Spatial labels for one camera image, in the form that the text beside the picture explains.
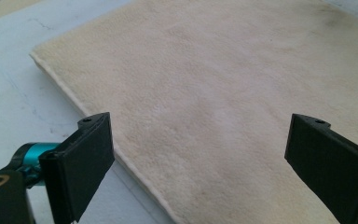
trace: beige towel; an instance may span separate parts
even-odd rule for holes
[[[358,19],[318,0],[141,0],[32,57],[85,115],[111,112],[117,157],[177,223],[337,223],[283,155],[292,113],[358,143]]]

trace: towel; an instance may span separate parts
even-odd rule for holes
[[[353,16],[139,0],[31,56],[85,116],[111,113],[117,159],[176,223],[337,223],[283,156],[293,113],[358,144]]]

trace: teal metallic part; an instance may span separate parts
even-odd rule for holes
[[[39,165],[39,156],[42,155],[45,151],[52,150],[57,147],[59,143],[36,143],[28,149],[27,154],[25,154],[22,165]]]

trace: white table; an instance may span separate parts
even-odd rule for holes
[[[32,48],[130,0],[49,0],[0,18],[0,168],[28,142],[61,142],[81,117],[28,56]],[[327,0],[358,16],[358,1]],[[43,187],[29,190],[37,223],[52,223]],[[80,223],[172,223],[115,162]]]

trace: white surface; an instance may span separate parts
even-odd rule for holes
[[[81,117],[35,66],[31,49],[128,0],[42,1],[0,18],[0,168],[28,142],[61,142]],[[38,224],[53,223],[46,189],[29,190]],[[80,223],[172,223],[115,162]]]

